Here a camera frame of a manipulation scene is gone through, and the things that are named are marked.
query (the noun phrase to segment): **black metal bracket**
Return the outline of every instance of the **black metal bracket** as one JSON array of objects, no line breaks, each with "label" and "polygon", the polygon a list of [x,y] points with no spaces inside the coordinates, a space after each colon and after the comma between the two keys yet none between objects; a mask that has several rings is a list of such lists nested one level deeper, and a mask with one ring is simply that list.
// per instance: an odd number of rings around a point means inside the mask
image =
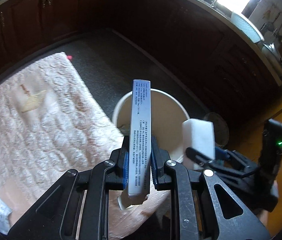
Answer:
[{"label": "black metal bracket", "polygon": [[[154,137],[151,143],[153,184],[157,190],[171,191],[171,239],[270,239],[258,218],[217,174],[188,170],[159,149]],[[128,146],[129,137],[125,136],[121,149],[112,151],[108,160],[92,170],[68,170],[15,223],[7,240],[74,240],[78,228],[78,240],[107,240],[108,191],[124,188]],[[197,213],[193,191],[199,197]]]},{"label": "black metal bracket", "polygon": [[211,169],[249,207],[258,212],[272,212],[278,203],[278,190],[273,185],[282,160],[282,123],[273,119],[265,122],[263,146],[258,164],[237,151],[216,149],[217,159],[224,159],[231,166],[220,165],[193,148],[186,149],[189,159],[202,168]]}]

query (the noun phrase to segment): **white bucket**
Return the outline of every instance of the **white bucket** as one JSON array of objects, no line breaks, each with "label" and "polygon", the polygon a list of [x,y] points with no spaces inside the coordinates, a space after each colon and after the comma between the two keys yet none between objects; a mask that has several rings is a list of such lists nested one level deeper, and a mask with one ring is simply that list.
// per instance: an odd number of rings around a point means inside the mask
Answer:
[{"label": "white bucket", "polygon": [[[130,127],[132,91],[115,106],[112,122],[116,127]],[[151,89],[151,134],[172,160],[183,161],[182,123],[190,117],[184,107],[169,94]]]}]

